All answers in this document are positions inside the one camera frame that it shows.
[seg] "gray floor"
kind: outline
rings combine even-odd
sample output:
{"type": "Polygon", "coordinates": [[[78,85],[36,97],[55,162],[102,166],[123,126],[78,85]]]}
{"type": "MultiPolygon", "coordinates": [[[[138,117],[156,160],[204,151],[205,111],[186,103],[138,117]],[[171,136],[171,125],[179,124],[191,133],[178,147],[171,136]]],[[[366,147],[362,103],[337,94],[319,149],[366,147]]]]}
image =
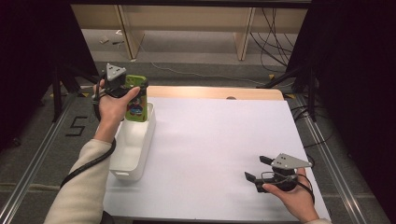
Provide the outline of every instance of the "gray floor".
{"type": "MultiPolygon", "coordinates": [[[[201,85],[201,86],[239,86],[254,88],[259,83],[270,80],[269,75],[278,76],[265,70],[261,63],[261,51],[250,39],[247,57],[238,61],[233,43],[233,35],[229,33],[189,33],[189,32],[147,32],[139,51],[138,58],[131,62],[126,56],[126,50],[121,42],[122,36],[116,31],[84,30],[87,43],[92,51],[98,70],[105,68],[106,63],[112,62],[128,67],[135,74],[147,76],[151,85],[201,85]],[[101,44],[99,41],[106,36],[109,41],[101,44]]],[[[296,35],[289,35],[295,41],[296,35]]],[[[291,49],[291,45],[281,38],[284,48],[291,49]]],[[[268,48],[278,56],[277,49],[268,48]]],[[[270,69],[283,71],[280,66],[268,56],[263,56],[264,65],[270,69]]],[[[91,85],[81,79],[82,86],[91,85]]],[[[284,93],[291,93],[291,80],[281,83],[278,87],[284,93]]],[[[13,192],[15,185],[27,169],[30,160],[40,148],[42,139],[50,129],[53,116],[53,102],[51,89],[44,96],[44,104],[37,108],[31,122],[26,126],[20,147],[10,147],[0,154],[0,204],[4,205],[13,192]]],[[[305,94],[294,94],[296,98],[286,98],[290,109],[306,105],[305,94]]],[[[302,110],[292,110],[295,115],[302,110]]],[[[332,173],[329,172],[327,161],[323,158],[323,146],[327,147],[334,157],[335,165],[347,183],[352,198],[356,200],[366,223],[390,223],[375,196],[362,178],[354,161],[347,155],[341,137],[326,114],[326,109],[316,108],[317,125],[326,142],[316,144],[310,119],[296,120],[296,127],[301,136],[305,151],[313,161],[313,168],[318,186],[324,202],[331,214],[333,223],[357,223],[351,218],[347,210],[345,198],[339,187],[334,184],[332,173]]],[[[89,97],[78,97],[67,113],[61,129],[38,170],[33,185],[24,196],[15,217],[11,223],[42,223],[48,209],[56,196],[57,187],[64,174],[68,172],[78,156],[83,143],[92,136],[97,121],[91,117],[89,97]],[[76,124],[85,126],[84,132],[78,137],[67,137],[73,130],[69,129],[77,116],[86,117],[76,120],[76,124]]],[[[130,220],[116,218],[117,223],[131,223],[130,220]]]]}

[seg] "green object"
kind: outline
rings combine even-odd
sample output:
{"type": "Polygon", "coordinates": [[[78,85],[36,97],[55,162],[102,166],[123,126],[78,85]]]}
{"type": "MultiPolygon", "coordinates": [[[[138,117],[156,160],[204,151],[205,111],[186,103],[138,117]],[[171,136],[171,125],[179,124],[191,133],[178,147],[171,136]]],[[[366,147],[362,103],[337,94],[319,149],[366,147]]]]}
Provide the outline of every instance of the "green object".
{"type": "Polygon", "coordinates": [[[148,119],[148,96],[147,87],[149,82],[145,77],[127,75],[125,78],[125,87],[140,87],[137,96],[128,103],[125,118],[130,121],[144,122],[148,119]]]}

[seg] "white table surface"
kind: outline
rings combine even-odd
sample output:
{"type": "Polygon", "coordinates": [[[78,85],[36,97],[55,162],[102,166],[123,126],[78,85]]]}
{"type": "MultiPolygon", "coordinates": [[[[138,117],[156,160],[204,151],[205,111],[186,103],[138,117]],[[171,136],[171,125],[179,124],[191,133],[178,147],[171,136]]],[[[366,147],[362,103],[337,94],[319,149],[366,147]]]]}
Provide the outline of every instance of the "white table surface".
{"type": "MultiPolygon", "coordinates": [[[[272,171],[260,156],[279,153],[307,161],[286,101],[148,98],[157,125],[143,176],[109,174],[105,210],[134,219],[296,221],[283,203],[258,193],[244,172],[272,171]]],[[[329,214],[307,169],[320,217],[329,214]]]]}

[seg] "white sleeve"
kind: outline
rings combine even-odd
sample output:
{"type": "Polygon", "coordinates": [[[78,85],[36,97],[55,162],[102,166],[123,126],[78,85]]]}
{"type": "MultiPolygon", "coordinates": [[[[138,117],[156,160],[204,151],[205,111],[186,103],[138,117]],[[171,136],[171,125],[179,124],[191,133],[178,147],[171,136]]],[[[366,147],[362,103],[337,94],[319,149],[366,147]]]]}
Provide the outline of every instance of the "white sleeve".
{"type": "MultiPolygon", "coordinates": [[[[111,148],[111,144],[92,139],[81,149],[71,172],[111,148]]],[[[67,182],[56,196],[45,223],[100,223],[110,158],[99,162],[67,182]]]]}
{"type": "Polygon", "coordinates": [[[326,218],[321,218],[310,222],[305,222],[305,224],[332,224],[332,223],[326,218]]]}

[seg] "white plastic container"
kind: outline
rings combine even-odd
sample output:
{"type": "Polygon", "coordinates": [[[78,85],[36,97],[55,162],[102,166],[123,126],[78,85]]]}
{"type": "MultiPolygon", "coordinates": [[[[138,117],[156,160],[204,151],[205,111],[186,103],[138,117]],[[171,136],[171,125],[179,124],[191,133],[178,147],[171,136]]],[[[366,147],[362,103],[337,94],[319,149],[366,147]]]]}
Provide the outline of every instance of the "white plastic container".
{"type": "Polygon", "coordinates": [[[154,105],[148,103],[145,122],[124,120],[116,135],[117,146],[110,159],[110,172],[118,179],[138,180],[145,169],[155,129],[154,105]]]}

